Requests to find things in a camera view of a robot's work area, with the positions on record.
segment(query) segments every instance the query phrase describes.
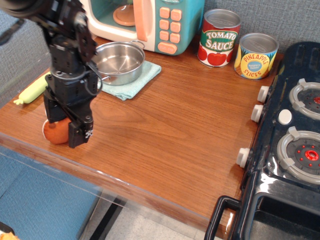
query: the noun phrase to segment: wooden table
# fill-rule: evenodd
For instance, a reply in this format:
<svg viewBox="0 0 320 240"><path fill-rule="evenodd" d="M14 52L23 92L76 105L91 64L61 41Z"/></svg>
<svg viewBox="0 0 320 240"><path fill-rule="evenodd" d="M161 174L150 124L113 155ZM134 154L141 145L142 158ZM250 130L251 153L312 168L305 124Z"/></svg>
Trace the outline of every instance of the wooden table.
<svg viewBox="0 0 320 240"><path fill-rule="evenodd" d="M225 67L203 65L198 44L178 56L145 51L161 72L133 99L98 95L87 144L72 149L44 139L42 97L0 109L0 144L205 230L221 195L241 195L238 151L254 140L258 92L283 56L269 77L249 80L234 71L236 54Z"/></svg>

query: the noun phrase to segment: pineapple slices can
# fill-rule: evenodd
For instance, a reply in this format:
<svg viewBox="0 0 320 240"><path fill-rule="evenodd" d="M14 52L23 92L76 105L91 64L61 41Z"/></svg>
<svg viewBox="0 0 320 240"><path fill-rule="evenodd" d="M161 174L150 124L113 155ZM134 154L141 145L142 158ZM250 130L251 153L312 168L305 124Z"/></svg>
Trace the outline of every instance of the pineapple slices can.
<svg viewBox="0 0 320 240"><path fill-rule="evenodd" d="M263 79L269 75L278 48L275 37L264 33L248 33L240 39L234 70L247 79Z"/></svg>
<svg viewBox="0 0 320 240"><path fill-rule="evenodd" d="M222 67L233 54L241 18L233 11L212 9L204 14L198 58L205 65Z"/></svg>

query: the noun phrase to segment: yellow toy banana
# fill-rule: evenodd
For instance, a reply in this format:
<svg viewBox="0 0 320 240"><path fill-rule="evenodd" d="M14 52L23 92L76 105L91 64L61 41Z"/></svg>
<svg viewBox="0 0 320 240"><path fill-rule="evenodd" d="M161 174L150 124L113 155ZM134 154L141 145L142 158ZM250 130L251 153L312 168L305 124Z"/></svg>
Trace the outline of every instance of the yellow toy banana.
<svg viewBox="0 0 320 240"><path fill-rule="evenodd" d="M48 83L46 82L46 75L39 77L37 80L35 80L30 86L28 86L25 90L23 90L19 98L17 100L14 100L13 102L17 105L19 104L29 104L33 100L35 100L37 97L39 97L48 86Z"/></svg>

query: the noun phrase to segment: black toy stove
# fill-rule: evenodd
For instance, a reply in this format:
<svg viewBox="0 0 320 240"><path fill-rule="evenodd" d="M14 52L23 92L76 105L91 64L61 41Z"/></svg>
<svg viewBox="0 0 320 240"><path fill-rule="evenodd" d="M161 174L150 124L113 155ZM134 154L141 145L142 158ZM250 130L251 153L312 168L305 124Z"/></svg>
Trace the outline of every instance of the black toy stove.
<svg viewBox="0 0 320 240"><path fill-rule="evenodd" d="M237 159L241 200L219 198L205 239L214 239L229 208L236 214L228 239L320 240L320 43L289 47L258 100L254 143Z"/></svg>

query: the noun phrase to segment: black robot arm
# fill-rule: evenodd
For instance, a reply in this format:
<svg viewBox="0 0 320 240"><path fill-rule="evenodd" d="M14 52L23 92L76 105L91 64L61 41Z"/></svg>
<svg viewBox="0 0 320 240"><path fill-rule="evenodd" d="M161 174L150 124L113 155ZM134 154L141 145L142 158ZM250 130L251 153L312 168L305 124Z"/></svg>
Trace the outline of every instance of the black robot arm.
<svg viewBox="0 0 320 240"><path fill-rule="evenodd" d="M50 123L70 118L71 148L87 143L94 124L90 103L99 90L98 71L91 61L97 44L82 4L78 0L0 0L0 9L42 28L52 62L44 92L47 118Z"/></svg>

